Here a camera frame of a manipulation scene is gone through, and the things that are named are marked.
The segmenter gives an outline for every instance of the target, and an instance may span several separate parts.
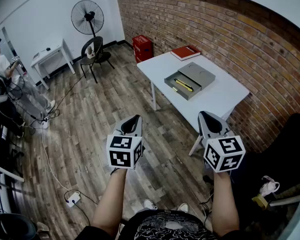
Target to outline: black t-shirt with white print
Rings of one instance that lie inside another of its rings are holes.
[[[244,239],[241,231],[232,231],[222,240]],[[86,226],[76,240],[112,240],[105,231]],[[217,240],[195,216],[176,210],[146,210],[137,213],[124,226],[119,240]]]

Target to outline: brick wall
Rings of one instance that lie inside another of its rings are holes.
[[[250,0],[118,0],[125,39],[154,55],[192,44],[250,90],[228,119],[260,152],[300,113],[300,29]]]

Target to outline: gray box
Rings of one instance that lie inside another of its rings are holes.
[[[191,62],[165,78],[164,82],[188,101],[198,92],[210,85],[215,78],[216,76],[214,74],[196,63]],[[188,86],[192,87],[193,91],[189,91],[187,88],[178,84],[175,79],[186,83]]]

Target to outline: book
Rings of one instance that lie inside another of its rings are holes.
[[[186,45],[177,49],[173,49],[171,54],[176,56],[180,61],[190,59],[194,56],[200,55],[200,51],[191,45]]]

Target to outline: baseboard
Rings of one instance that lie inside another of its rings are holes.
[[[133,47],[133,46],[132,46],[130,43],[128,43],[126,40],[121,40],[121,41],[119,41],[119,42],[117,42],[117,41],[108,42],[107,44],[104,44],[104,45],[102,46],[102,48],[105,49],[105,48],[108,48],[108,47],[110,47],[110,46],[114,46],[114,45],[122,45],[122,44],[127,44],[127,45],[130,46],[131,48]],[[76,63],[76,62],[79,61],[79,60],[81,60],[81,56],[79,56],[79,57],[73,59],[73,60],[72,60],[72,61],[73,61],[73,64]],[[61,72],[62,70],[64,70],[66,67],[68,67],[68,64],[67,64],[67,63],[64,64],[64,65],[62,65],[61,67],[57,68],[55,71],[53,71],[53,72],[50,74],[50,78],[53,77],[53,76],[55,76],[56,74],[60,73],[60,72]],[[41,85],[41,81],[39,81],[39,82],[37,82],[37,83],[35,84],[35,86],[39,86],[39,85]]]

